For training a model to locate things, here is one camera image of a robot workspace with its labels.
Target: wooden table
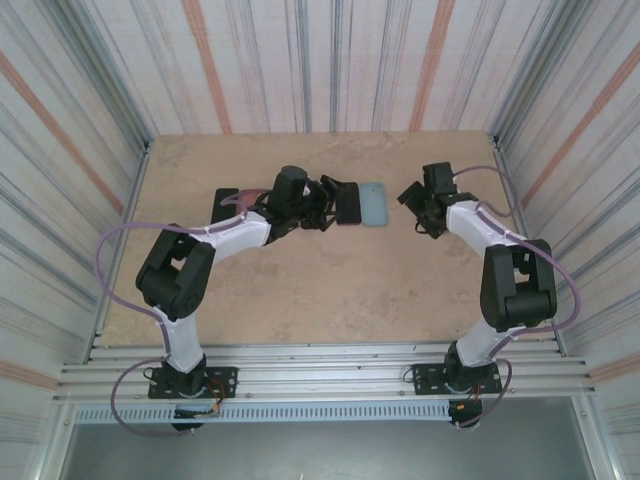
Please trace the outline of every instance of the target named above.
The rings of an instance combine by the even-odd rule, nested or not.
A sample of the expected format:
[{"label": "wooden table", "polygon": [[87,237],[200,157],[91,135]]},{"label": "wooden table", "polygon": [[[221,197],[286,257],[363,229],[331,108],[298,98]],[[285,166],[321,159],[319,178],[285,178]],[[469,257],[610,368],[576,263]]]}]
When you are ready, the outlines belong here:
[{"label": "wooden table", "polygon": [[[212,343],[321,343],[448,340],[480,317],[482,261],[459,238],[414,232],[396,197],[422,180],[422,165],[454,171],[494,165],[482,132],[166,136],[158,138],[134,214],[136,221],[203,226],[219,187],[270,188],[280,168],[297,165],[319,179],[383,182],[389,225],[296,230],[268,247],[242,252],[211,274],[198,315]],[[491,172],[459,186],[507,208]],[[133,230],[115,291],[142,304],[135,276],[158,236]],[[112,304],[103,345],[159,345],[147,316]]]}]

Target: striped wall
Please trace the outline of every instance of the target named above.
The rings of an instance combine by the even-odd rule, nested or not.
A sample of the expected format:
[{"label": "striped wall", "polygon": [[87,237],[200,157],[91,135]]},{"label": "striped wall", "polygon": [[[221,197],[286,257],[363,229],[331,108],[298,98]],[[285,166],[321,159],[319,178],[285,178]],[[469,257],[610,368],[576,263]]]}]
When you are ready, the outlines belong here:
[{"label": "striped wall", "polygon": [[[45,2],[0,6],[0,478],[30,463],[99,299],[91,255],[120,221],[142,143]],[[105,265],[110,263],[110,245]]]},{"label": "striped wall", "polygon": [[[584,297],[584,355],[628,478],[640,478],[640,2],[582,2],[545,80],[500,132],[532,236]],[[567,315],[567,285],[559,284]]]},{"label": "striped wall", "polygon": [[564,0],[70,0],[153,135],[488,130]]}]

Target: vented metal strip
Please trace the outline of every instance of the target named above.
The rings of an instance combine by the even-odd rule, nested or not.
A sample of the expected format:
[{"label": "vented metal strip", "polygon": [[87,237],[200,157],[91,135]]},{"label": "vented metal strip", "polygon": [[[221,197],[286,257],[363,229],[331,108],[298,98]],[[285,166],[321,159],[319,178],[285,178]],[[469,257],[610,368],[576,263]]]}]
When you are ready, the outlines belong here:
[{"label": "vented metal strip", "polygon": [[[193,423],[193,419],[176,419],[176,405],[125,405],[118,408],[127,423]],[[375,420],[440,420],[449,421],[446,400],[411,400],[384,402],[278,402],[223,403],[220,416],[201,417],[196,422],[262,423],[262,422],[333,422]],[[78,407],[75,423],[98,425],[116,423],[108,405]]]}]

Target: black mounting plate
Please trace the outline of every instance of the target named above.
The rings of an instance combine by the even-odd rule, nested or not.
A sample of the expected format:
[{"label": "black mounting plate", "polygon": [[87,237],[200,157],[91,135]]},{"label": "black mounting plate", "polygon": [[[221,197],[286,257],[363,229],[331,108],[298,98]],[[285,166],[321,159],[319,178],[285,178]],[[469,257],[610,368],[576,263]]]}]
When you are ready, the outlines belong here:
[{"label": "black mounting plate", "polygon": [[[172,399],[185,397],[177,392],[174,392],[168,384],[168,378],[166,371],[163,368],[151,369],[151,382],[149,383],[148,396],[151,399]],[[234,398],[236,396],[236,388],[238,386],[238,369],[236,367],[207,367],[205,375],[207,378],[215,378],[222,382],[224,385],[224,395],[220,392],[220,384],[218,382],[211,382],[211,387],[216,392],[219,398]],[[201,398],[214,398],[211,391],[204,387],[200,395]]]},{"label": "black mounting plate", "polygon": [[[444,363],[420,363],[411,367],[413,372],[413,388],[416,395],[450,395],[452,393],[470,393],[455,392],[447,385],[447,375]],[[485,381],[480,383],[480,395],[483,393],[500,393],[502,391],[502,382],[500,381],[500,373],[498,366],[494,363],[489,369],[489,375]]]}]

